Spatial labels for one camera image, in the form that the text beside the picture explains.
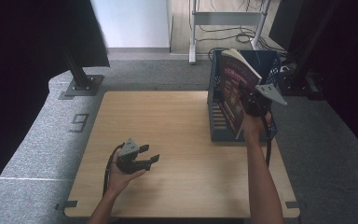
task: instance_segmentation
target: gray carpet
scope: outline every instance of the gray carpet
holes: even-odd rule
[[[69,218],[63,203],[76,177],[92,124],[106,91],[205,91],[211,63],[112,61],[85,68],[104,75],[96,96],[58,100],[70,73],[49,82],[50,94],[32,129],[0,176],[0,223],[85,223]],[[358,140],[327,102],[285,97],[274,105],[277,141],[300,206],[302,223],[358,223]],[[82,132],[73,123],[87,114]],[[125,219],[123,223],[243,223],[230,219]]]

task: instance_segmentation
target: wooden table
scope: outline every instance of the wooden table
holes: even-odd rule
[[[249,217],[246,146],[211,142],[207,91],[110,91],[105,94],[68,201],[68,217],[90,217],[103,193],[112,150],[129,137],[160,154],[118,197],[112,217]],[[269,167],[284,217],[298,217],[273,140]]]

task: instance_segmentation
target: book cover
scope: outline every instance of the book cover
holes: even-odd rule
[[[235,49],[222,51],[220,68],[222,98],[219,101],[219,107],[234,135],[238,138],[243,121],[240,85],[244,86],[248,92],[254,92],[261,76]]]

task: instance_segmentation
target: forearm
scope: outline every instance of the forearm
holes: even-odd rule
[[[283,223],[281,201],[259,143],[258,134],[247,134],[248,182],[254,223]]]
[[[108,223],[117,196],[117,193],[114,193],[112,190],[108,190],[104,194],[97,208],[92,213],[88,224]]]

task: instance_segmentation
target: human arm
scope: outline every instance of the human arm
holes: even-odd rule
[[[268,112],[266,120],[271,121]],[[264,130],[261,118],[244,113],[244,137],[247,143],[249,204],[255,224],[283,223],[282,206],[259,142]]]
[[[145,173],[145,170],[141,170],[131,175],[123,174],[116,166],[119,151],[120,149],[115,150],[116,153],[110,167],[109,185],[107,190],[92,213],[88,224],[108,223],[113,205],[115,204],[118,195],[130,184],[133,179]]]

